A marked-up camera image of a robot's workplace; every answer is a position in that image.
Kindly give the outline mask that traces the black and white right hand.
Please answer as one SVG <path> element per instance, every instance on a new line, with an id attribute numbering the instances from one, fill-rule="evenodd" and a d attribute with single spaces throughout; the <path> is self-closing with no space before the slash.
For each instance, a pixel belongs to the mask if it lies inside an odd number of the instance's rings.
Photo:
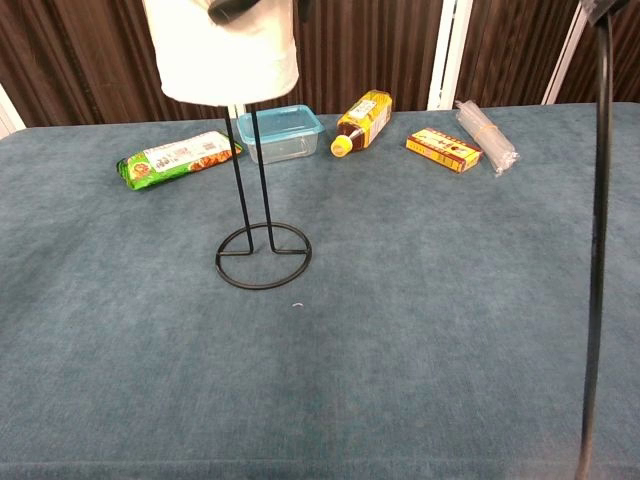
<path id="1" fill-rule="evenodd" d="M 215 24 L 225 26 L 244 15 L 258 2 L 259 0 L 215 0 L 209 5 L 207 13 Z M 308 20 L 311 9 L 311 0 L 298 1 L 298 17 L 301 22 Z"/>

